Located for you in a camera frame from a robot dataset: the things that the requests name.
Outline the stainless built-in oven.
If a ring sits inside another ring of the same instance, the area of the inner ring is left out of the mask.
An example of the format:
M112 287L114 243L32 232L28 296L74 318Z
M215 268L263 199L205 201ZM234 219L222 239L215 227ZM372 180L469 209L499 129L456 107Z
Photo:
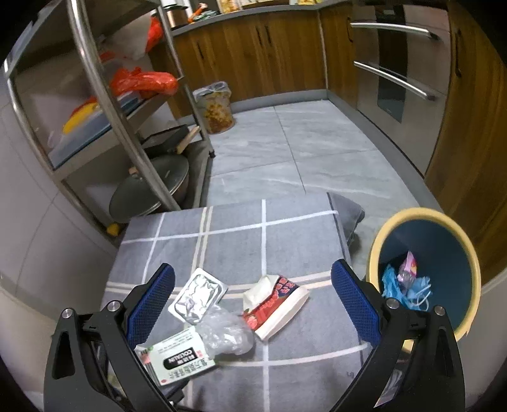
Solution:
M357 109L426 173L449 90L448 11L363 2L353 5L348 29L356 52Z

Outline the grey checked floor mat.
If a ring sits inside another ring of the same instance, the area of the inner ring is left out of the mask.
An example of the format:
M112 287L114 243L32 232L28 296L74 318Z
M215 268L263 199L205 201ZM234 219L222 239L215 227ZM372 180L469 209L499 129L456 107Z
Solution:
M131 221L104 302L122 300L162 263L183 287L203 269L228 290L221 306L242 313L243 293L282 275L309 298L278 333L241 356L222 355L194 377L183 405L197 411L328 411L354 380L369 348L335 293L333 263L349 246L363 208L334 193L209 206Z

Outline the pink snack wrapper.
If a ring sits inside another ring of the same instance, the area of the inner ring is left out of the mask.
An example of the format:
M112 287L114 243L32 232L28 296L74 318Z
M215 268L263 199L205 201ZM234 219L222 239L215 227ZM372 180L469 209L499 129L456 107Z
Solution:
M413 282L417 277L417 261L411 252L407 252L406 258L399 267L397 280L405 288L412 287Z

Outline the orange plastic bag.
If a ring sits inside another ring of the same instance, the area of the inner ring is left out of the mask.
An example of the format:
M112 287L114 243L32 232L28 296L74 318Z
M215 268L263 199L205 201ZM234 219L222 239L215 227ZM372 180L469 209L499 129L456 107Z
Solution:
M179 83L176 77L168 72L142 71L139 67L133 70L118 69L109 82L115 96L128 92L140 92L142 96L152 94L172 96L177 93Z

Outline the small yellow object under shelf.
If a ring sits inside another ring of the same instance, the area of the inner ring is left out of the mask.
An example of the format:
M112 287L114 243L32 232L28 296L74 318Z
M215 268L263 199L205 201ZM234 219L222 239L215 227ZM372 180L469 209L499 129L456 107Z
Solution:
M108 235L110 235L112 237L118 237L119 232L120 232L120 225L118 225L118 223L114 222L106 228L106 232Z

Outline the stainless steel shelf rack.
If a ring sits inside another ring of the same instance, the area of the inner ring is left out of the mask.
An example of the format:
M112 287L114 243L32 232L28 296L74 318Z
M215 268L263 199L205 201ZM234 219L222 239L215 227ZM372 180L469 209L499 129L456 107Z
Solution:
M109 219L86 191L114 180L110 204L147 195L151 209L201 205L215 151L195 116L171 149L184 172L171 184L141 128L176 93L190 93L166 10L159 1L22 3L28 19L3 63L16 121L48 177L99 232Z

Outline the clear plastic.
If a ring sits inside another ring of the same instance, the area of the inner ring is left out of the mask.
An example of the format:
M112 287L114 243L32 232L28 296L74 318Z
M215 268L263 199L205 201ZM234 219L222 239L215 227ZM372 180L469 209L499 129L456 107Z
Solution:
M254 334L245 320L219 305L210 307L195 329L212 359L219 355L245 355L254 347Z

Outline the white black medicine box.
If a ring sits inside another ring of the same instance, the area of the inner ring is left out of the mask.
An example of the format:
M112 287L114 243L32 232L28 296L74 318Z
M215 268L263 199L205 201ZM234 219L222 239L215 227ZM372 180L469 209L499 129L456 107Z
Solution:
M159 386L191 378L216 366L194 326L150 347L137 345L135 353L147 374Z

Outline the yellow corn cob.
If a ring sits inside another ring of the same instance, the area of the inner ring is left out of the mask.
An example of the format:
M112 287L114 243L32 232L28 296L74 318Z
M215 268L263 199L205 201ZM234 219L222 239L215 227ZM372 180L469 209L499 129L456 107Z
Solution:
M62 128L63 134L70 134L77 126L86 121L97 110L98 106L96 102L91 102L76 109L64 124Z

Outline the blue bin with yellow rim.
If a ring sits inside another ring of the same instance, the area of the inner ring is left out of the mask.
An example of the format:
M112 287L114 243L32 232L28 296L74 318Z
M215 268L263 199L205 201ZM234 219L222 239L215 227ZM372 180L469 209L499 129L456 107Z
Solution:
M387 264L399 268L407 252L417 275L430 278L429 307L443 306L461 340L470 331L479 308L479 259L463 229L449 216L429 208L404 209L390 217L376 235L365 280L381 291Z

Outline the grey blue tray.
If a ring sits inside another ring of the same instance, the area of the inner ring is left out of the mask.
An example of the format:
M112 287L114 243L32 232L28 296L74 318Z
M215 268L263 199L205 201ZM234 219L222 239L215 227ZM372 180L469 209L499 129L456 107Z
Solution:
M62 131L58 134L54 133L47 143L50 149L48 158L52 167L54 169L59 168L74 154L84 149L107 131L110 131L111 128L108 118L99 105L97 110L70 134L64 135Z

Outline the wooden base cabinets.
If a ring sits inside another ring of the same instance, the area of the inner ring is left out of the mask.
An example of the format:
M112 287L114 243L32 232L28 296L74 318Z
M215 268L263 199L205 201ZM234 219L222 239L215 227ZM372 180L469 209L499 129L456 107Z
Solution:
M221 15L176 34L190 89L225 81L240 108L215 139L208 199L238 203L336 192L366 221L355 244L370 248L381 225L414 206L438 209L473 243L481 278L506 269L506 66L457 2L450 28L450 80L426 173L357 109L353 5Z

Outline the blue face mask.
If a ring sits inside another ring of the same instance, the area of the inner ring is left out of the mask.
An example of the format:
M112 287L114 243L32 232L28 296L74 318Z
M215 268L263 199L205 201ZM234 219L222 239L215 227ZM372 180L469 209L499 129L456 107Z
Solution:
M428 276L418 277L412 287L402 294L401 303L408 309L428 312L431 295L431 278Z

